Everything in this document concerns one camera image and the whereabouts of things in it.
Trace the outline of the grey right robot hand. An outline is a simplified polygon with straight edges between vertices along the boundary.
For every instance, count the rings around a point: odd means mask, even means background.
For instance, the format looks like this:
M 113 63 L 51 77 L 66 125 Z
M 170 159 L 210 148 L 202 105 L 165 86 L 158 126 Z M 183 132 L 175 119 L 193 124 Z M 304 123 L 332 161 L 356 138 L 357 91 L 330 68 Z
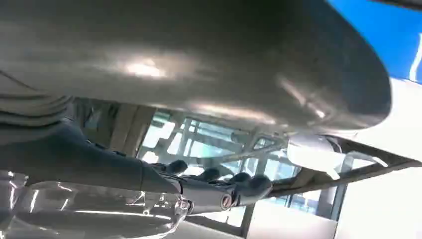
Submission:
M 0 168 L 180 195 L 194 214 L 247 205 L 270 181 L 212 185 L 161 173 L 82 138 L 74 98 L 335 133 L 381 123 L 389 76 L 325 0 L 3 0 Z

